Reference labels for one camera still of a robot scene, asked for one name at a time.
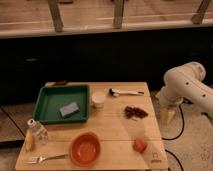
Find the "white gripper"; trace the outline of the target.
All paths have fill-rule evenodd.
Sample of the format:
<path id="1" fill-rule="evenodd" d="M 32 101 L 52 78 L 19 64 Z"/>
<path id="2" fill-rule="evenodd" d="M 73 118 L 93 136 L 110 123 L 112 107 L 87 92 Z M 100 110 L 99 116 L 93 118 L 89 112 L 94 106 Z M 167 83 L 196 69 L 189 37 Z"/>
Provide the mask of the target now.
<path id="1" fill-rule="evenodd" d="M 178 106 L 162 106 L 160 109 L 161 121 L 163 124 L 169 124 L 176 115 Z"/>

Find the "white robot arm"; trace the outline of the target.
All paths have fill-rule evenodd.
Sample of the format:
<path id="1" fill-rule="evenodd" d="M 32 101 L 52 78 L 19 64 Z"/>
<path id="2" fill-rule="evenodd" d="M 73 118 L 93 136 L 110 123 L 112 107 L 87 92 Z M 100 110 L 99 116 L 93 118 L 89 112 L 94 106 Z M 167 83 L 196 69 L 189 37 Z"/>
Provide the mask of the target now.
<path id="1" fill-rule="evenodd" d="M 169 123 L 175 110 L 187 99 L 197 105 L 213 122 L 213 88 L 203 83 L 206 76 L 204 66 L 189 62 L 165 72 L 164 86 L 157 93 L 162 117 Z"/>

